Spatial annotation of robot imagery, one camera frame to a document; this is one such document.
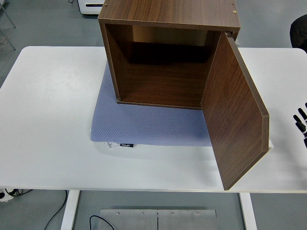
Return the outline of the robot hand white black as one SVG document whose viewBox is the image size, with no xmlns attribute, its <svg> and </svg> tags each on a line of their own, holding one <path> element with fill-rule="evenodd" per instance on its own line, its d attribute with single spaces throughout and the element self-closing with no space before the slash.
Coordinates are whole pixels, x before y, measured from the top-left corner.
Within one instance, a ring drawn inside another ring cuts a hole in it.
<svg viewBox="0 0 307 230">
<path fill-rule="evenodd" d="M 304 136 L 304 145 L 307 146 L 307 113 L 301 107 L 298 108 L 298 112 L 301 115 L 302 119 L 299 118 L 298 115 L 293 115 L 295 120 L 296 127 L 300 130 L 300 132 Z"/>
</svg>

